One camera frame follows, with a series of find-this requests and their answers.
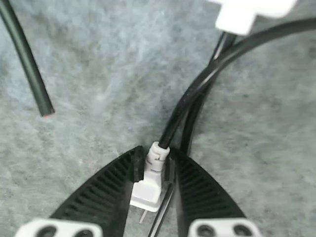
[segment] carpet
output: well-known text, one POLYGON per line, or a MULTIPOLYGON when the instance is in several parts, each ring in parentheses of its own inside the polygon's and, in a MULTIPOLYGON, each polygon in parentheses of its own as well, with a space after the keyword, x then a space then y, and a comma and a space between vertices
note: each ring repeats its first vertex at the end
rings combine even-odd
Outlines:
MULTIPOLYGON (((0 229, 49 216, 127 150, 148 148, 212 53, 219 6, 205 0, 12 0, 56 114, 41 118, 0 22, 0 229)), ((301 0, 253 32, 315 16, 301 0)), ((313 237, 316 33, 261 46, 223 71, 191 157, 268 237, 313 237)), ((179 136, 175 139, 177 146, 179 136)), ((131 207, 125 236, 147 236, 131 207)), ((160 236, 176 237, 172 207, 160 236)))

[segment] black plastic part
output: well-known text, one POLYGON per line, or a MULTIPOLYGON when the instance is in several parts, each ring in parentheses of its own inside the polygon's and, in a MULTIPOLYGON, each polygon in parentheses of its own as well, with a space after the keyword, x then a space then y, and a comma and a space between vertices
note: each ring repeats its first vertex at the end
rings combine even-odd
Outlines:
POLYGON ((122 237, 133 183, 142 179, 144 160, 141 146, 116 158, 70 195, 51 218, 95 223, 104 236, 122 237))
POLYGON ((172 152, 168 155, 164 167, 164 181, 173 184, 175 182, 175 160, 172 152))
POLYGON ((15 49, 19 55, 40 114, 42 116, 53 114, 54 108, 40 76, 31 48, 8 0, 0 0, 0 16, 10 33, 15 49))
POLYGON ((176 164, 176 203, 179 237, 187 237, 195 219, 242 218, 244 213, 201 166, 173 149, 176 164))

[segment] black cable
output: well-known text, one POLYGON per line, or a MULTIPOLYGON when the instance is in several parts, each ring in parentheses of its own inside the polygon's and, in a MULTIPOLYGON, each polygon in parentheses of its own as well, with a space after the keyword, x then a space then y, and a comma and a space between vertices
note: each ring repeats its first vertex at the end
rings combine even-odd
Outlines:
POLYGON ((167 214, 168 209, 169 209, 170 204, 171 204, 173 190, 174 190, 174 184, 171 183, 171 184, 169 184, 167 192, 164 195, 164 198, 162 200, 162 203, 160 205, 158 213, 155 217, 153 225, 148 233, 148 237, 157 237, 158 236, 160 228, 163 224, 163 221, 166 217, 166 214, 167 214))
POLYGON ((275 26, 263 32, 249 36, 228 49, 220 55, 218 59, 213 60, 192 82, 182 98, 179 100, 160 138, 159 146, 166 149, 170 145, 174 133, 188 107, 209 84, 215 81, 217 74, 231 62, 255 47, 271 40, 310 30, 316 30, 316 18, 299 20, 275 26))
MULTIPOLYGON (((217 59, 222 52, 230 48, 234 44, 236 38, 237 36, 234 34, 223 32, 218 39, 217 45, 214 49, 214 52, 209 61, 209 64, 213 60, 217 59)), ((213 85, 214 83, 211 83, 210 85, 208 85, 202 91, 202 93, 198 95, 197 99, 190 105, 190 109, 188 111, 187 119, 186 119, 183 132, 182 132, 182 139, 181 139, 181 146, 180 146, 180 150, 187 155, 190 152, 192 134, 193 134, 194 127, 196 124, 196 120, 198 119, 200 115, 204 102, 210 90, 212 89, 213 85)))
POLYGON ((0 15, 20 57, 40 114, 42 116, 47 116, 54 113, 53 105, 48 97, 44 82, 32 55, 31 48, 8 0, 0 0, 0 15))

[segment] white connector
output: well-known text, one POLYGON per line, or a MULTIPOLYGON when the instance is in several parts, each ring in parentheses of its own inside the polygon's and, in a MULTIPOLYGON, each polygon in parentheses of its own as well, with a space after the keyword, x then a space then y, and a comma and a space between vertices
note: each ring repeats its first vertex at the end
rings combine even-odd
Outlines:
POLYGON ((257 15, 281 18, 297 0, 209 0, 222 5, 216 28, 236 35, 249 34, 257 15))
POLYGON ((130 205, 156 212, 161 205, 161 175, 170 148, 163 149, 154 142, 146 156, 144 179, 134 183, 130 205))

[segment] screw hole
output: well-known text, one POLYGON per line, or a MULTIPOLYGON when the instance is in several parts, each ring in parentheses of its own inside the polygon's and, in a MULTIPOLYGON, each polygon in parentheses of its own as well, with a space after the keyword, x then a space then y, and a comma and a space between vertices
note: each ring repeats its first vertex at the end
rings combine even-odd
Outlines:
POLYGON ((56 233, 57 229, 54 226, 46 226, 42 228, 36 237, 53 237, 56 233))
POLYGON ((252 236, 251 230, 244 225, 235 226, 234 232, 237 236, 252 236))
POLYGON ((197 229, 197 235, 200 237, 214 237, 215 231, 210 226, 202 225, 197 229))
POLYGON ((93 237, 93 233, 90 230, 83 230, 78 232, 75 237, 93 237))

